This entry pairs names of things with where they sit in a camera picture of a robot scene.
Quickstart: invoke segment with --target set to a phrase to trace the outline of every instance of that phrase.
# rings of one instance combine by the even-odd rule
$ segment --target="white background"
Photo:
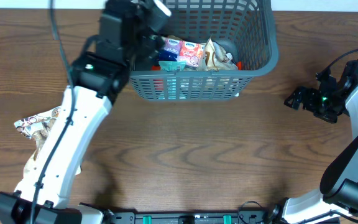
[[[271,0],[275,11],[358,12],[358,0]],[[59,9],[101,9],[105,0],[55,0]],[[48,0],[0,0],[0,8],[46,9]]]

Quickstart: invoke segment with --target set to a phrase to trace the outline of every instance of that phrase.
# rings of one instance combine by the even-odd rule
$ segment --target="table surface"
[[[68,59],[98,31],[99,10],[57,12]],[[145,211],[234,210],[263,206],[319,187],[351,142],[347,116],[328,124],[283,105],[314,74],[358,48],[358,13],[274,12],[280,60],[224,102],[151,103],[127,87],[97,130],[72,205]],[[339,78],[346,57],[333,66]],[[35,142],[13,122],[58,106],[67,84],[46,10],[0,9],[0,191],[22,178]]]

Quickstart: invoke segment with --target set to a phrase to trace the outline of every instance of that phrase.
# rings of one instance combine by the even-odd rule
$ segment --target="plastic basket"
[[[254,77],[270,72],[278,48],[270,0],[163,0],[172,17],[162,34],[205,43],[210,37],[232,53],[242,70],[132,71],[131,82],[147,100],[228,100]]]

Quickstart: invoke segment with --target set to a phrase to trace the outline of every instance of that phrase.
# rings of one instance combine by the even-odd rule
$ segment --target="gray basket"
[[[232,53],[242,70],[131,72],[140,97],[148,100],[227,100],[278,61],[270,0],[163,0],[172,17],[162,34],[203,43],[209,37]]]

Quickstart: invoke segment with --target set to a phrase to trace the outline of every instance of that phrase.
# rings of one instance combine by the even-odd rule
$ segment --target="wooden table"
[[[97,33],[100,11],[57,12],[73,60]],[[358,48],[358,13],[275,12],[280,61],[226,102],[150,103],[131,87],[93,138],[71,204],[145,211],[233,210],[246,200],[269,206],[318,188],[350,143],[347,116],[328,124],[284,99],[314,74]],[[344,64],[333,67],[339,78]],[[66,78],[46,10],[0,10],[0,190],[22,178],[35,143],[13,122],[58,106]]]

